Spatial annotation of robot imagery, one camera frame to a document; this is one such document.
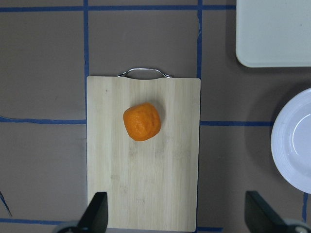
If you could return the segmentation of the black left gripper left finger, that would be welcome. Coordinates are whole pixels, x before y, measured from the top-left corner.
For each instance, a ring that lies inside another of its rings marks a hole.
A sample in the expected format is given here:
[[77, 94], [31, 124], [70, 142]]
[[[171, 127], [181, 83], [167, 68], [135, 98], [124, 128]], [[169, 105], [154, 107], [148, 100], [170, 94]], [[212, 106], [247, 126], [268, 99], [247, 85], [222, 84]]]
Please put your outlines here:
[[97, 192], [77, 224], [79, 233], [105, 233], [108, 225], [106, 192]]

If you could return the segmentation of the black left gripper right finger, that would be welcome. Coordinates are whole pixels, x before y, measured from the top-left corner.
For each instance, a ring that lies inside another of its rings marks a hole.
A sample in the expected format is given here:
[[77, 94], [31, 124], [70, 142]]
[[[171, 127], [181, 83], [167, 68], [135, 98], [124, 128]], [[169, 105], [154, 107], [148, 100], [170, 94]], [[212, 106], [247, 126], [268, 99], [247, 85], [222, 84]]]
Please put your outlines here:
[[285, 221], [257, 191], [246, 191], [244, 221], [251, 233], [285, 233]]

